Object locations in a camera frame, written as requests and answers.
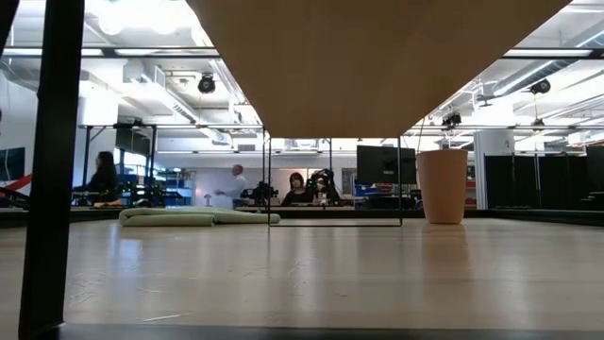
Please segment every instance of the ventilation pipe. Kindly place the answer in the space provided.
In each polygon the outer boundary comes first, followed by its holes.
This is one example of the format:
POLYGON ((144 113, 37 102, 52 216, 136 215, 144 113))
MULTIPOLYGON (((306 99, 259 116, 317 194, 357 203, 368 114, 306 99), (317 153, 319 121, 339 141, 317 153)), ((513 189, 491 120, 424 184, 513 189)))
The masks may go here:
MULTIPOLYGON (((154 83, 162 88, 165 95, 161 95, 158 100, 161 101, 172 112, 185 117, 192 124, 203 126, 211 124, 195 113, 189 105, 180 96, 166 87, 166 75, 158 66, 155 66, 152 76, 145 73, 144 65, 139 60, 129 60, 124 66, 124 82, 144 81, 154 83)), ((218 131, 215 128, 202 127, 199 129, 203 134, 211 138, 215 145, 232 145, 232 138, 229 134, 218 131)))
MULTIPOLYGON (((566 42, 562 47, 604 47, 604 20, 578 34, 578 36, 566 42)), ((567 68, 577 61, 577 59, 567 59, 532 62, 513 75, 498 81, 493 87, 493 96, 489 96, 487 99, 513 94, 519 90, 526 89, 530 85, 567 68)))

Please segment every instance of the white column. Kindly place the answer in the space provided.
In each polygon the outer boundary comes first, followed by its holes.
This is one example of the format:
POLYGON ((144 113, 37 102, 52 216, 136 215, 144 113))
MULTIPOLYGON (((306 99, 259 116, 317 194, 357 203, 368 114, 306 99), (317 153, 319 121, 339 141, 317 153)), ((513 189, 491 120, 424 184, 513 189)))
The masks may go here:
MULTIPOLYGON (((117 123, 120 100, 114 90, 124 83, 123 59, 85 59, 82 61, 82 71, 89 72, 97 78, 96 82, 91 80, 80 81, 79 103, 77 107, 78 125, 113 125, 117 123)), ((93 129, 91 137, 99 129, 93 129)), ((89 181, 96 171, 94 161, 100 151, 113 152, 115 148, 116 131, 107 128, 90 143, 88 155, 89 181)), ((74 156, 74 186, 82 184, 84 168, 84 152, 86 143, 86 129, 78 128, 75 134, 75 156, 74 156)))
POLYGON ((488 207, 484 156, 511 155, 513 152, 513 130, 483 130, 474 133, 478 209, 485 210, 488 207))

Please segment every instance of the person sitting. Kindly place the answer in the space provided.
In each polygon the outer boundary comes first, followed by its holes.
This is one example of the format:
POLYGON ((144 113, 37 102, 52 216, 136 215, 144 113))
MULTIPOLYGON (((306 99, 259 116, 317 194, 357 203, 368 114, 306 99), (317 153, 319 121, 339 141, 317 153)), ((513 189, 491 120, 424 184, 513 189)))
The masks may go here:
POLYGON ((75 187, 76 192, 98 193, 95 198, 95 205, 100 204, 118 204, 120 196, 117 193, 117 171, 113 163, 113 154, 108 151, 101 151, 96 157, 96 172, 92 175, 91 181, 80 187, 75 187))
POLYGON ((299 173, 290 175, 290 187, 292 190, 285 196, 282 207, 289 207, 293 203, 312 203, 312 192, 304 186, 304 178, 299 173))

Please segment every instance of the computer monitor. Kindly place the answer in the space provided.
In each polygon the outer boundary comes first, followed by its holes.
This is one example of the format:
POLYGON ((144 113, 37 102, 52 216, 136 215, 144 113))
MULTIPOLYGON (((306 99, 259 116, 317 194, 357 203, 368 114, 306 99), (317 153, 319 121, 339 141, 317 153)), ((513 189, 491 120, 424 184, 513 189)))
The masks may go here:
MULTIPOLYGON (((397 148, 357 146, 357 181, 360 183, 398 183, 397 148)), ((415 149, 400 149, 401 184, 416 184, 415 149)))
POLYGON ((9 181, 25 176, 25 148, 0 150, 0 180, 9 181))

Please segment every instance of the dark hair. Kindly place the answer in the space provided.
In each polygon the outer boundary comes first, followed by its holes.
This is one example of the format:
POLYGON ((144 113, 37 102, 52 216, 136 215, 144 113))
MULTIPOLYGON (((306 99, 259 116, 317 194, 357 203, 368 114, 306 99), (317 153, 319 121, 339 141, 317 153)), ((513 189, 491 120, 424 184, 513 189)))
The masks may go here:
POLYGON ((294 189, 294 179, 300 181, 300 186, 304 186, 304 178, 302 177, 302 175, 300 175, 300 173, 293 173, 290 175, 290 187, 292 188, 292 190, 294 189))
POLYGON ((97 158, 98 166, 94 175, 105 184, 106 190, 112 190, 117 186, 117 171, 115 171, 115 163, 113 163, 113 153, 101 151, 97 158))

